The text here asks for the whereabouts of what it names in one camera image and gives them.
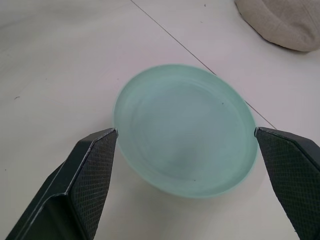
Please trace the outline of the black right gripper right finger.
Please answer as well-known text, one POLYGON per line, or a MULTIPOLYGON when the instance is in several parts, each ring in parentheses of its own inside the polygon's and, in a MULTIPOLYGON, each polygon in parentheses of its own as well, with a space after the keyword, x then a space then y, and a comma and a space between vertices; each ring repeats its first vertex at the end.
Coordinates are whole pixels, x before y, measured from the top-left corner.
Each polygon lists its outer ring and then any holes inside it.
POLYGON ((272 189, 299 239, 320 240, 320 146, 266 127, 257 127, 254 136, 272 189))

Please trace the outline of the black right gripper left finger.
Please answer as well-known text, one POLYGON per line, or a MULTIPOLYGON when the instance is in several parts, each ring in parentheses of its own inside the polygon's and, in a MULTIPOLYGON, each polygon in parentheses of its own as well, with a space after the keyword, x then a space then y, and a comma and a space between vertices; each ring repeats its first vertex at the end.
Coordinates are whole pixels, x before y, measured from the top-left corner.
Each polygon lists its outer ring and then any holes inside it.
POLYGON ((5 240, 93 240, 109 191, 118 131, 79 140, 5 240))

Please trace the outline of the light green round plate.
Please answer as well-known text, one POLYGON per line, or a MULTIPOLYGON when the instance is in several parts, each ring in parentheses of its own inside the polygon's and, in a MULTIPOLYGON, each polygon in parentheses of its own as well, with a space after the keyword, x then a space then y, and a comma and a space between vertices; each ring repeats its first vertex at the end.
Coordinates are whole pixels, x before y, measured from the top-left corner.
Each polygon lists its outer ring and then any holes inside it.
POLYGON ((132 169, 179 197, 224 194, 256 161, 256 124, 247 103, 195 66, 165 64, 134 76, 117 97, 113 124, 132 169))

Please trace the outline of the beige cloth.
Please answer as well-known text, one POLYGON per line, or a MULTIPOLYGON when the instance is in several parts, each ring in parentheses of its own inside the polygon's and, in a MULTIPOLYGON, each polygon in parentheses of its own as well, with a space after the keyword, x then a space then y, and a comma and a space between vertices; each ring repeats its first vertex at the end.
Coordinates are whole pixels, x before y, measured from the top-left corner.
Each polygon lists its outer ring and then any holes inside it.
POLYGON ((320 0, 234 0, 242 18, 266 41, 312 52, 320 48, 320 0))

